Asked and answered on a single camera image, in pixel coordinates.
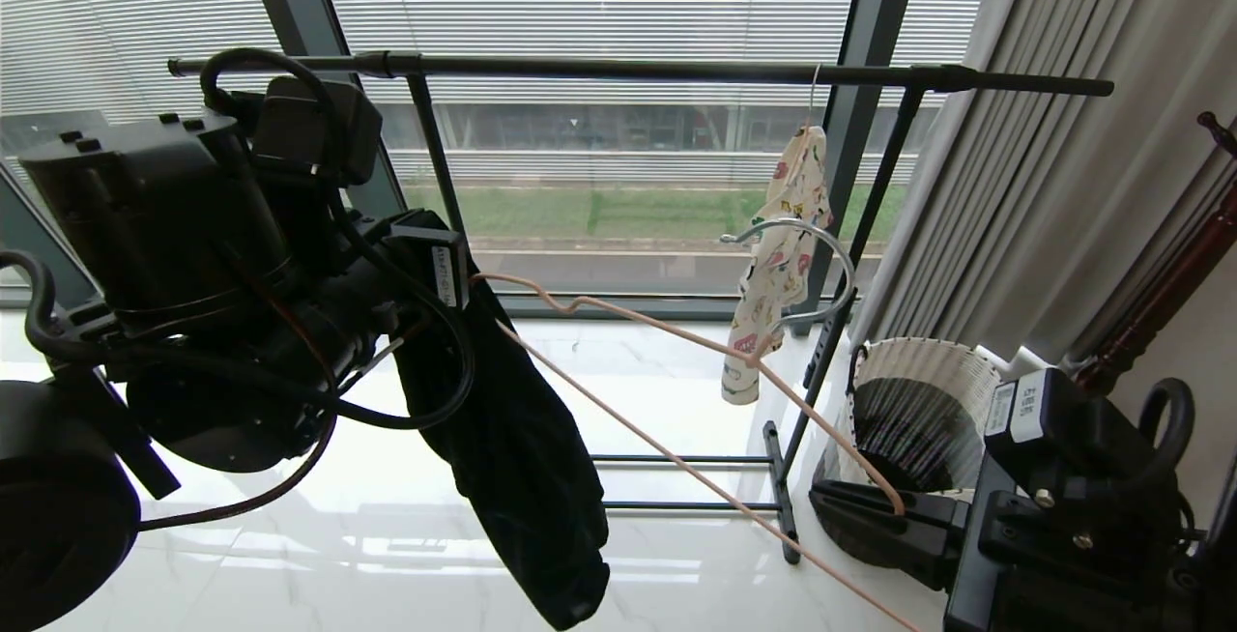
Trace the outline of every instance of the white patterned garment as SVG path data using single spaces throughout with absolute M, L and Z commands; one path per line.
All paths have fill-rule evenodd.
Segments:
M 799 129 L 790 145 L 782 152 L 777 171 L 766 192 L 766 204 L 752 218 L 752 225 L 790 216 L 825 228 L 831 221 L 829 190 L 825 187 L 825 131 L 813 126 Z M 808 231 L 790 226 L 773 226 L 760 233 L 752 245 L 752 262 L 738 280 L 738 307 L 730 323 L 731 349 L 756 351 L 767 335 L 773 343 L 766 349 L 782 346 L 783 307 L 807 298 L 808 270 L 816 239 Z M 729 403 L 745 406 L 760 398 L 761 378 L 756 369 L 742 360 L 726 359 L 721 377 L 721 397 Z

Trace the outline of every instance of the clothing rack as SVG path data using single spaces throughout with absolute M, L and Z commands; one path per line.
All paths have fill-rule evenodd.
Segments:
M 871 235 L 876 216 L 884 200 L 886 188 L 893 177 L 893 168 L 902 153 L 903 143 L 910 131 L 910 122 L 919 111 L 924 94 L 929 90 L 950 94 L 956 90 L 1025 90 L 1034 94 L 1060 95 L 1110 95 L 1112 82 L 1091 80 L 1091 78 L 1038 77 L 1025 73 L 982 73 L 961 64 L 929 64 L 929 67 L 909 68 L 870 68 L 870 67 L 816 67 L 816 64 L 748 64 L 748 63 L 679 63 L 679 61 L 615 61 L 615 59 L 547 59 L 547 58 L 453 58 L 452 56 L 422 56 L 417 52 L 377 51 L 359 56 L 304 56 L 293 58 L 306 68 L 318 73 L 362 73 L 376 78 L 406 78 L 408 90 L 416 104 L 426 147 L 434 167 L 434 177 L 442 192 L 447 218 L 455 231 L 464 231 L 464 218 L 460 215 L 455 186 L 452 182 L 443 148 L 438 122 L 434 120 L 433 99 L 426 82 L 430 74 L 448 77 L 536 77 L 536 78 L 610 78 L 610 80 L 638 82 L 724 82 L 724 83 L 787 83 L 787 85 L 821 87 L 902 87 L 902 103 L 886 143 L 881 164 L 872 183 L 867 204 L 860 216 L 855 239 L 851 242 L 850 257 L 860 262 L 863 249 Z M 168 72 L 173 77 L 187 77 L 199 73 L 204 59 L 168 59 Z M 273 64 L 250 63 L 229 72 L 278 72 Z M 835 297 L 842 296 L 842 283 Z M 850 319 L 855 297 L 841 307 L 830 320 L 826 320 L 816 341 L 813 360 L 808 366 L 804 386 L 808 390 L 804 401 L 816 404 L 824 385 L 825 372 L 830 360 L 837 351 L 842 328 Z M 785 451 L 782 451 L 781 438 L 773 422 L 764 422 L 764 449 L 762 456 L 752 455 L 691 455 L 680 456 L 689 464 L 703 466 L 730 466 L 734 469 L 763 468 L 768 470 L 773 485 L 772 502 L 751 502 L 747 507 L 755 511 L 776 512 L 778 526 L 783 533 L 798 540 L 794 526 L 794 511 L 790 505 L 790 492 L 787 485 L 790 468 L 803 444 L 808 429 L 808 416 L 799 413 L 792 430 Z M 600 454 L 591 456 L 600 466 L 605 465 L 664 465 L 669 464 L 661 455 L 637 454 Z M 605 502 L 611 510 L 668 510 L 668 511 L 732 511 L 721 502 L 658 502 L 631 501 Z M 799 562 L 799 553 L 783 545 L 787 562 Z

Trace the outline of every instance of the curtain fold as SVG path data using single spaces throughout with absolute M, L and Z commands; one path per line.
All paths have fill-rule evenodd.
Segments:
M 856 338 L 1086 354 L 1232 174 L 1195 117 L 1237 113 L 1237 0 L 1003 1 L 981 7 L 967 64 L 1117 90 L 950 99 Z

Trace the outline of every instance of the green lawn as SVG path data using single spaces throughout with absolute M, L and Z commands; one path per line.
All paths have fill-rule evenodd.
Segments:
M 442 214 L 433 186 L 406 186 L 408 205 Z M 854 235 L 870 186 L 856 186 L 842 224 Z M 715 241 L 736 233 L 763 205 L 762 190 L 677 190 L 677 188 L 456 188 L 473 236 L 489 239 L 666 239 Z M 870 241 L 888 241 L 905 199 L 891 186 Z

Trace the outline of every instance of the black cloth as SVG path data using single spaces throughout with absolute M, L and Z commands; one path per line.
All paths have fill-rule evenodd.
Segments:
M 437 214 L 409 226 L 447 228 Z M 476 265 L 469 258 L 470 275 Z M 496 319 L 511 325 L 494 289 L 474 284 L 461 312 L 476 350 L 476 380 L 463 407 L 422 430 L 452 464 L 455 487 L 537 611 L 568 630 L 597 610 L 610 580 L 601 481 L 575 419 Z M 408 411 L 439 407 L 459 383 L 456 351 L 440 320 L 395 351 Z

